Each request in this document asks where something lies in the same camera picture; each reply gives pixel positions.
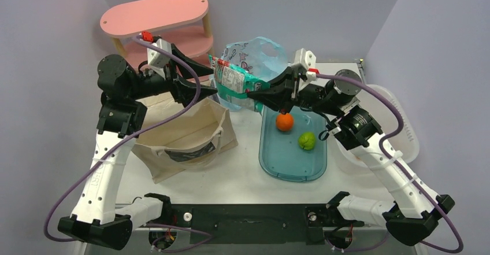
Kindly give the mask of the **orange mandarin fruit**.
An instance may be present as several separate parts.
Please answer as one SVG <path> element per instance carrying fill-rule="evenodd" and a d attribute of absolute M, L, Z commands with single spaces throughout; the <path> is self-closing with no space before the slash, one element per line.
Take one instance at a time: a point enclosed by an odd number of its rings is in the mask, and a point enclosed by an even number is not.
<path fill-rule="evenodd" d="M 288 132 L 294 126 L 294 117 L 290 113 L 279 113 L 276 116 L 275 125 L 279 131 Z"/>

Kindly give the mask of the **green candy packet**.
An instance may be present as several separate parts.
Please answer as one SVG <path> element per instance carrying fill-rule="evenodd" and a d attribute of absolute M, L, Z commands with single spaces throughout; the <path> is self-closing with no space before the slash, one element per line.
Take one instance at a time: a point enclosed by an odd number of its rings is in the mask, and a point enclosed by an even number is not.
<path fill-rule="evenodd" d="M 270 83 L 257 78 L 237 65 L 210 54 L 208 58 L 218 95 L 228 102 L 247 99 L 249 92 L 270 88 Z"/>

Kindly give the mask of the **light blue plastic grocery bag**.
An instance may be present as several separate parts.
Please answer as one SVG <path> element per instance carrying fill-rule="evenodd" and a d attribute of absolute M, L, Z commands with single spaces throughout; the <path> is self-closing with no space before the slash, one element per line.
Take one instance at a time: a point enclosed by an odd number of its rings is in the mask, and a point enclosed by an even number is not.
<path fill-rule="evenodd" d="M 285 49 L 280 44 L 261 36 L 244 42 L 228 44 L 221 57 L 218 58 L 245 69 L 265 82 L 277 77 L 288 65 Z M 213 76 L 211 76 L 211 84 L 216 88 Z M 231 112 L 248 109 L 262 113 L 264 108 L 262 103 L 249 97 L 237 99 L 236 102 L 228 102 L 218 95 L 218 91 L 215 99 Z"/>

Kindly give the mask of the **beige canvas tote bag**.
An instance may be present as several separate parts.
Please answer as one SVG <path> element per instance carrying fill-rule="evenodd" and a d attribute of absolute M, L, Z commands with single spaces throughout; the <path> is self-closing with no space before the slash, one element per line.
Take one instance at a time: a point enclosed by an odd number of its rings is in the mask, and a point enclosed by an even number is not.
<path fill-rule="evenodd" d="M 210 98 L 139 135 L 132 149 L 154 183 L 185 170 L 203 169 L 218 154 L 238 145 L 229 109 Z"/>

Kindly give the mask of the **green round fruit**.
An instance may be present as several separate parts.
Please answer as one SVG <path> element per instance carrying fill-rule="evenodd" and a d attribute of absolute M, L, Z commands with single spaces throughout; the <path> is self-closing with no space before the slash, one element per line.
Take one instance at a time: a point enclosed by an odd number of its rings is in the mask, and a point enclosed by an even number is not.
<path fill-rule="evenodd" d="M 303 150 L 313 150 L 316 144 L 316 135 L 313 132 L 304 132 L 298 138 L 298 145 Z"/>

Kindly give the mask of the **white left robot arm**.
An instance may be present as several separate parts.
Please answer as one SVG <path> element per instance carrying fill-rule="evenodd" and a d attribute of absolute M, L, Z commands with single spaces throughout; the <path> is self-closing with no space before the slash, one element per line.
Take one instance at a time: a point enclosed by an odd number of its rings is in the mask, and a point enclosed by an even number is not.
<path fill-rule="evenodd" d="M 151 222 L 165 226 L 172 220 L 170 199 L 161 194 L 148 193 L 126 207 L 116 208 L 127 159 L 143 132 L 147 108 L 141 99 L 171 93 L 184 110 L 189 110 L 215 94 L 216 89 L 196 82 L 213 70 L 186 57 L 175 45 L 156 52 L 162 59 L 161 73 L 136 71 L 118 54 L 104 57 L 96 68 L 97 84 L 102 90 L 96 147 L 90 170 L 79 179 L 84 186 L 81 196 L 72 213 L 60 218 L 57 225 L 65 242 L 121 250 L 136 228 Z"/>

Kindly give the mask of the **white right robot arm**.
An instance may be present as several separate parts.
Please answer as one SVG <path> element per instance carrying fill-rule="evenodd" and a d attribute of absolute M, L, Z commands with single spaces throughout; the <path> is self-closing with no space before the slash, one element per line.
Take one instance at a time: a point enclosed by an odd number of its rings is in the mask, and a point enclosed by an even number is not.
<path fill-rule="evenodd" d="M 341 191 L 328 203 L 326 216 L 330 223 L 339 226 L 345 221 L 361 221 L 386 228 L 407 246 L 425 243 L 439 220 L 447 219 L 455 202 L 449 195 L 432 190 L 409 168 L 402 152 L 390 144 L 389 135 L 360 106 L 357 95 L 364 91 L 384 104 L 396 118 L 396 134 L 403 129 L 402 115 L 351 70 L 328 75 L 324 86 L 315 84 L 319 77 L 315 69 L 288 67 L 270 81 L 268 88 L 247 91 L 247 96 L 280 113 L 299 107 L 331 115 L 327 135 L 358 157 L 393 197 L 393 201 L 385 202 Z"/>

